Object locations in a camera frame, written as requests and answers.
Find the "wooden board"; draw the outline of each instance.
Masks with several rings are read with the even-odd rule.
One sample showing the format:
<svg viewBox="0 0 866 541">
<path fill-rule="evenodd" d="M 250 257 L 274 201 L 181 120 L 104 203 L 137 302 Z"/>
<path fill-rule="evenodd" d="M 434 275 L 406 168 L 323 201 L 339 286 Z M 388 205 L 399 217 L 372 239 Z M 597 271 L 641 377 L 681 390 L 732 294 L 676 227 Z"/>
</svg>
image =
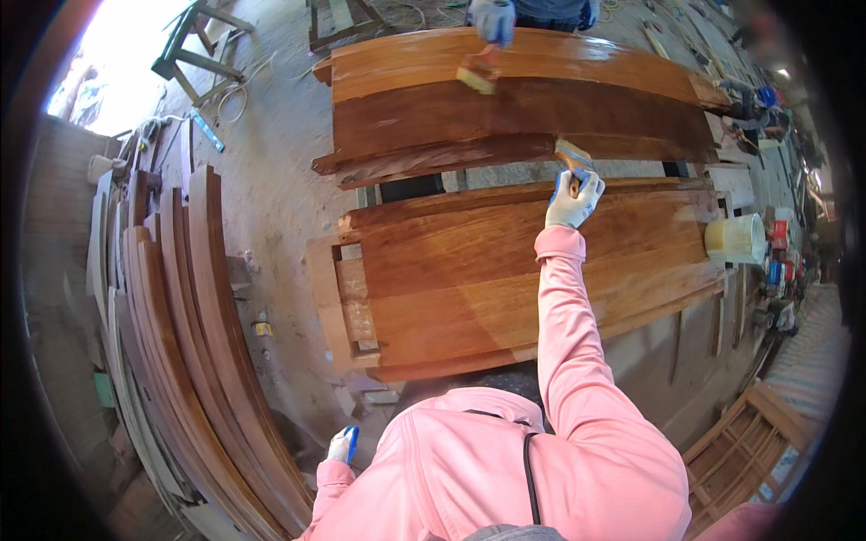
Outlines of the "wooden board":
<svg viewBox="0 0 866 541">
<path fill-rule="evenodd" d="M 703 150 L 683 147 L 661 138 L 592 133 L 565 134 L 563 137 L 579 148 L 592 148 L 595 159 L 648 159 L 669 162 L 679 159 L 703 162 L 707 159 Z M 352 190 L 468 167 L 553 160 L 556 159 L 553 154 L 555 139 L 550 134 L 530 133 L 411 146 L 360 158 L 336 152 L 314 159 L 313 170 L 320 175 L 335 175 L 341 190 Z"/>
<path fill-rule="evenodd" d="M 471 28 L 425 30 L 355 43 L 332 52 L 333 102 L 452 81 L 463 56 L 486 43 Z M 549 30 L 514 30 L 501 77 L 596 81 L 700 105 L 683 66 L 652 53 Z"/>
<path fill-rule="evenodd" d="M 688 475 L 692 522 L 685 539 L 694 539 L 713 522 L 753 494 L 776 501 L 805 459 L 813 439 L 805 420 L 763 382 L 740 395 L 731 409 L 682 455 Z M 791 446 L 799 453 L 786 478 L 773 467 Z M 766 485 L 771 496 L 759 488 Z"/>
<path fill-rule="evenodd" d="M 126 254 L 132 286 L 130 307 L 144 360 L 141 368 L 149 385 L 146 394 L 161 412 L 160 434 L 166 437 L 196 489 L 209 502 L 219 505 L 238 528 L 267 539 L 280 539 L 285 534 L 279 532 L 273 517 L 256 506 L 255 496 L 225 456 L 185 376 L 177 340 L 171 332 L 165 291 L 160 291 L 158 248 L 149 236 L 141 227 L 128 229 Z"/>
<path fill-rule="evenodd" d="M 197 308 L 216 376 L 252 447 L 255 460 L 300 535 L 312 519 L 313 495 L 282 442 L 249 359 L 229 283 L 223 241 L 221 180 L 206 166 L 193 173 L 190 186 L 190 247 Z"/>
<path fill-rule="evenodd" d="M 528 133 L 591 133 L 620 138 L 623 154 L 630 152 L 632 138 L 662 139 L 688 149 L 688 155 L 681 158 L 700 163 L 707 161 L 708 152 L 714 148 L 712 133 L 698 106 L 590 81 L 514 77 L 500 80 L 495 95 L 484 96 L 452 79 L 333 105 L 334 152 L 341 159 Z M 591 138 L 583 143 L 581 148 L 593 157 L 602 150 Z"/>
<path fill-rule="evenodd" d="M 396 210 L 403 220 L 383 218 L 387 210 L 371 213 L 369 225 L 310 242 L 307 261 L 316 259 L 311 262 L 313 291 L 338 367 L 370 366 L 353 358 L 350 337 L 361 330 L 342 309 L 348 299 L 337 285 L 337 269 L 346 261 L 333 247 L 353 243 L 363 258 L 365 284 L 359 291 L 378 342 L 375 362 L 381 377 L 406 372 L 394 368 L 389 374 L 388 367 L 414 365 L 419 373 L 441 376 L 515 362 L 520 356 L 514 351 L 533 347 L 540 276 L 533 243 L 544 227 L 550 194 L 549 186 L 536 188 L 471 190 L 444 194 L 432 203 L 401 202 Z M 708 262 L 702 230 L 719 217 L 714 194 L 706 191 L 638 191 L 605 198 L 581 228 L 587 240 L 585 283 L 603 336 L 675 312 L 679 299 L 711 294 L 708 288 L 725 271 Z M 311 258 L 311 253 L 319 256 Z"/>
<path fill-rule="evenodd" d="M 336 175 L 349 190 L 551 159 L 555 136 L 595 158 L 717 159 L 702 117 L 703 106 L 718 102 L 707 81 L 605 40 L 538 29 L 516 34 L 501 54 L 492 96 L 455 80 L 463 56 L 483 48 L 472 29 L 394 35 L 333 51 L 314 72 L 332 84 L 334 152 L 315 159 L 313 170 Z"/>
<path fill-rule="evenodd" d="M 196 169 L 192 156 L 192 119 L 180 123 L 180 186 L 185 194 L 190 193 L 190 175 Z"/>
<path fill-rule="evenodd" d="M 292 525 L 294 519 L 276 498 L 275 484 L 259 474 L 255 450 L 247 443 L 231 405 L 223 394 L 217 371 L 213 366 L 213 357 L 204 342 L 204 331 L 200 325 L 196 309 L 197 300 L 193 293 L 187 228 L 181 201 L 180 190 L 165 190 L 159 209 L 163 216 L 161 247 L 166 285 L 184 362 L 199 401 L 226 453 L 241 471 L 255 495 L 274 517 L 281 524 Z"/>
</svg>

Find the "paint can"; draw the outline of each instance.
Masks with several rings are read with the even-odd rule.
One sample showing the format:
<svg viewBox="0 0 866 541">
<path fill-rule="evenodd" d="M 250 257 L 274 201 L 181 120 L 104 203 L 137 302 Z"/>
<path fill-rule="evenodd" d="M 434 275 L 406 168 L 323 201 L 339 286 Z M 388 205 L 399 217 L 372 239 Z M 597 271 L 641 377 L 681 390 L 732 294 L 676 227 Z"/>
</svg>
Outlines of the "paint can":
<svg viewBox="0 0 866 541">
<path fill-rule="evenodd" d="M 704 248 L 714 261 L 759 265 L 766 251 L 764 223 L 757 213 L 709 223 Z"/>
</svg>

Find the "blue cap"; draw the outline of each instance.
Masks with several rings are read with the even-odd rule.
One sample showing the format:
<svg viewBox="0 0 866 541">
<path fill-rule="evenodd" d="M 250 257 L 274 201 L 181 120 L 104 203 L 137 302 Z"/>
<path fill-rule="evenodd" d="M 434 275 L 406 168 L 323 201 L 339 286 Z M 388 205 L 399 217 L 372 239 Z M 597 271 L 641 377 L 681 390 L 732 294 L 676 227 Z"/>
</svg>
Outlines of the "blue cap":
<svg viewBox="0 0 866 541">
<path fill-rule="evenodd" d="M 776 105 L 776 91 L 771 87 L 761 87 L 758 89 L 758 97 L 764 102 L 764 105 L 772 107 Z"/>
</svg>

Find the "varnished wooden plank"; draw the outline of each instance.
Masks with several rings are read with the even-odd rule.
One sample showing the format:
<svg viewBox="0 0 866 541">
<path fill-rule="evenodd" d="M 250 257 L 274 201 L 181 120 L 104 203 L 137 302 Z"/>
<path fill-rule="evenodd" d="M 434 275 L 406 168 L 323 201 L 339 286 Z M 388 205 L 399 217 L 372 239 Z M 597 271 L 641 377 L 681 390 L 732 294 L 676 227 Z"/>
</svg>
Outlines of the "varnished wooden plank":
<svg viewBox="0 0 866 541">
<path fill-rule="evenodd" d="M 666 304 L 723 269 L 688 262 L 702 243 L 584 264 L 599 330 L 636 312 Z M 426 363 L 531 344 L 538 339 L 538 273 L 371 299 L 380 365 Z"/>
<path fill-rule="evenodd" d="M 633 316 L 629 316 L 627 318 L 622 318 L 619 321 L 610 323 L 598 329 L 599 334 L 601 334 L 601 338 L 610 338 L 613 336 L 617 336 L 618 334 L 622 334 L 624 332 L 632 331 L 634 329 L 639 329 L 644 325 L 648 325 L 653 321 L 663 318 L 664 316 L 670 315 L 675 312 L 680 312 L 682 309 L 687 306 L 693 305 L 695 302 L 699 300 L 706 299 L 708 297 L 712 297 L 717 294 L 722 289 L 721 282 L 716 282 L 714 284 L 710 284 L 709 286 L 703 287 L 695 291 L 694 293 L 690 293 L 685 297 L 681 297 L 676 300 L 672 300 L 668 303 L 665 303 L 660 306 L 656 306 L 650 310 L 645 312 L 637 313 Z"/>
<path fill-rule="evenodd" d="M 153 243 L 147 240 L 149 233 L 141 227 L 128 229 L 127 233 L 130 307 L 143 346 L 143 368 L 151 383 L 149 394 L 165 424 L 160 432 L 168 436 L 172 451 L 196 489 L 209 502 L 219 505 L 238 528 L 267 539 L 281 538 L 273 518 L 268 521 L 266 512 L 265 515 L 255 512 L 255 496 L 228 457 L 221 454 L 223 450 L 185 377 L 179 354 L 175 354 L 177 344 L 172 344 L 173 336 L 169 334 L 171 322 L 166 324 L 165 318 L 154 315 L 158 311 L 165 316 L 167 308 L 165 294 L 160 296 L 152 289 L 159 283 L 158 267 L 153 264 L 158 255 Z M 146 255 L 146 243 L 151 246 L 150 256 Z"/>
<path fill-rule="evenodd" d="M 596 159 L 718 161 L 713 152 L 708 155 L 704 150 L 667 139 L 591 133 L 564 137 L 580 148 L 592 148 Z M 469 167 L 553 160 L 556 159 L 553 141 L 550 134 L 521 134 L 432 143 L 360 158 L 335 152 L 314 159 L 313 170 L 321 175 L 335 175 L 341 190 L 352 190 Z"/>
<path fill-rule="evenodd" d="M 639 177 L 606 178 L 606 195 L 635 191 L 705 190 L 707 182 L 700 178 Z M 446 212 L 461 212 L 532 201 L 550 199 L 556 183 L 540 182 L 498 186 L 483 190 L 464 190 L 427 197 L 414 197 L 363 209 L 350 210 L 339 219 L 341 231 L 353 231 L 372 225 L 398 223 L 420 216 L 433 216 Z"/>
<path fill-rule="evenodd" d="M 422 216 L 364 231 L 368 297 L 537 273 L 533 244 L 544 228 L 549 197 L 548 192 L 543 201 Z M 587 263 L 702 242 L 695 198 L 687 191 L 606 196 L 581 227 Z M 707 260 L 702 249 L 690 257 L 692 263 Z"/>
<path fill-rule="evenodd" d="M 160 199 L 159 209 L 163 217 L 161 248 L 165 264 L 166 287 L 171 301 L 171 316 L 177 330 L 184 363 L 196 394 L 226 453 L 241 472 L 250 489 L 281 525 L 290 527 L 294 524 L 294 520 L 276 499 L 276 486 L 268 477 L 268 472 L 259 467 L 255 452 L 249 447 L 226 401 L 212 364 L 213 359 L 204 342 L 197 302 L 193 293 L 187 228 L 180 190 L 165 190 Z"/>
<path fill-rule="evenodd" d="M 463 56 L 484 45 L 473 29 L 451 28 L 338 48 L 332 52 L 333 102 L 453 80 Z M 688 80 L 691 72 L 679 64 L 607 40 L 561 32 L 515 29 L 514 43 L 502 51 L 498 68 L 502 79 L 583 79 L 700 103 Z"/>
<path fill-rule="evenodd" d="M 229 282 L 221 199 L 220 177 L 212 167 L 193 173 L 190 245 L 204 338 L 238 424 L 294 518 L 286 529 L 298 536 L 311 520 L 313 495 L 282 442 L 249 359 Z"/>
<path fill-rule="evenodd" d="M 749 403 L 760 411 L 794 448 L 801 453 L 808 448 L 814 436 L 812 430 L 803 417 L 773 392 L 769 385 L 757 382 L 747 393 Z"/>
<path fill-rule="evenodd" d="M 332 60 L 330 56 L 325 60 L 316 62 L 316 65 L 313 66 L 313 76 L 319 80 L 319 82 L 323 82 L 329 87 L 331 86 L 331 72 Z"/>
<path fill-rule="evenodd" d="M 624 141 L 662 139 L 705 157 L 714 148 L 699 107 L 589 81 L 510 78 L 497 83 L 495 95 L 483 96 L 460 81 L 449 80 L 375 93 L 333 106 L 334 150 L 346 158 L 527 133 L 585 133 Z M 592 138 L 581 142 L 588 144 L 580 147 L 593 157 L 601 155 Z"/>
<path fill-rule="evenodd" d="M 398 382 L 486 370 L 488 368 L 496 368 L 497 366 L 531 361 L 538 358 L 538 355 L 538 346 L 536 344 L 528 344 L 507 350 L 448 359 L 445 362 L 434 361 L 431 363 L 378 366 L 369 369 L 367 372 L 379 381 Z"/>
<path fill-rule="evenodd" d="M 731 108 L 731 100 L 705 74 L 690 72 L 688 80 L 692 83 L 698 104 L 705 110 L 716 114 L 727 114 Z"/>
</svg>

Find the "wood scrap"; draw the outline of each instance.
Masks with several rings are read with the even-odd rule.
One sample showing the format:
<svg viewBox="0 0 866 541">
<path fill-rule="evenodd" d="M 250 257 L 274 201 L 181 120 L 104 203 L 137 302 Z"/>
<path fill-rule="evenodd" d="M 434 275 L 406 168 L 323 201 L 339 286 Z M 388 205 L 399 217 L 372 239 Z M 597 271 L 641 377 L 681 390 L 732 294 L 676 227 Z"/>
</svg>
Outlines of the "wood scrap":
<svg viewBox="0 0 866 541">
<path fill-rule="evenodd" d="M 707 190 L 706 180 L 681 177 L 606 178 L 607 195 L 638 191 Z M 339 219 L 343 232 L 366 228 L 376 224 L 398 223 L 419 216 L 433 216 L 445 212 L 459 212 L 497 205 L 546 201 L 556 183 L 540 182 L 498 186 L 483 190 L 465 190 L 427 197 L 415 197 L 363 209 L 350 210 Z"/>
</svg>

